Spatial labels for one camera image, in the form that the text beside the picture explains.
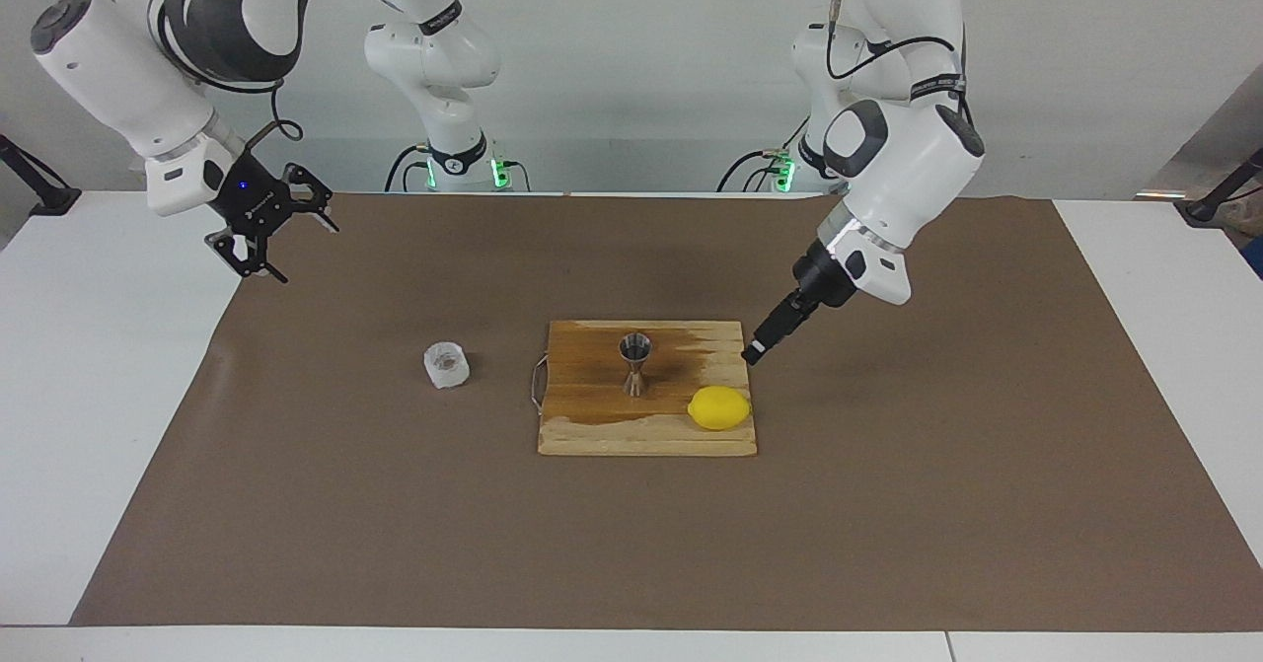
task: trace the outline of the white tabletop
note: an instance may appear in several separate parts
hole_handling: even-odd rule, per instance
[[[1187,229],[1167,205],[1057,207],[1263,560],[1250,363],[1263,354],[1263,282],[1226,239]],[[0,253],[0,624],[51,625],[0,629],[0,659],[1263,659],[1253,633],[58,628],[236,288],[201,240],[217,221],[207,208],[159,220],[144,195],[88,193]]]

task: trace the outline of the metal jigger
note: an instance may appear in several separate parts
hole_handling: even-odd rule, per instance
[[[653,351],[653,344],[644,334],[628,334],[619,342],[619,354],[623,355],[623,360],[628,363],[628,369],[630,369],[628,379],[623,382],[623,393],[632,398],[644,395],[644,374],[640,373],[640,369],[644,368],[650,351]]]

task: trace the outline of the yellow lemon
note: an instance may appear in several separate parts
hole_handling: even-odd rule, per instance
[[[688,416],[709,431],[727,431],[750,416],[750,402],[726,385],[709,385],[693,394]]]

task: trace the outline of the brown tablecloth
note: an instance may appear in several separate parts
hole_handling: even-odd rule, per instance
[[[831,206],[337,197],[341,235],[277,240],[292,284],[237,291],[73,623],[1263,629],[1263,572],[1046,202],[957,202],[908,306],[781,344],[754,459],[536,455],[551,320],[749,331]],[[428,384],[440,340],[465,388]]]

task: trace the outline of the metal handle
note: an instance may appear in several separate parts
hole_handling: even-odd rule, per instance
[[[544,354],[541,358],[539,363],[536,364],[536,368],[530,371],[530,402],[536,404],[536,411],[541,416],[544,414],[544,404],[543,404],[544,397],[536,394],[539,393],[539,371],[544,370],[546,366],[548,366],[548,354]],[[547,380],[544,380],[544,388],[546,389],[548,388]]]

